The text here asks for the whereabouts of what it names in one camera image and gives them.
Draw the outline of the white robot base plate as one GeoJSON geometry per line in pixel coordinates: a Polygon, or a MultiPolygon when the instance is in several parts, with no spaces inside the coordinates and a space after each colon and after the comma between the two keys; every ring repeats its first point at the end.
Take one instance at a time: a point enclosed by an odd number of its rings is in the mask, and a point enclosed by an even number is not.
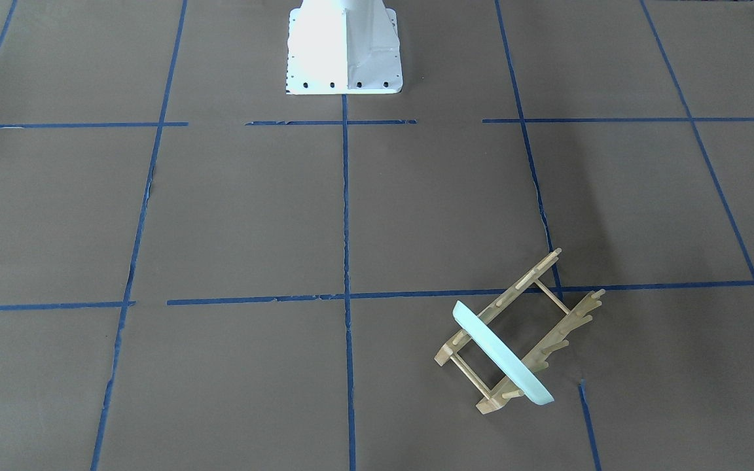
{"type": "Polygon", "coordinates": [[[303,1],[288,18],[285,92],[398,94],[398,18],[383,1],[303,1]]]}

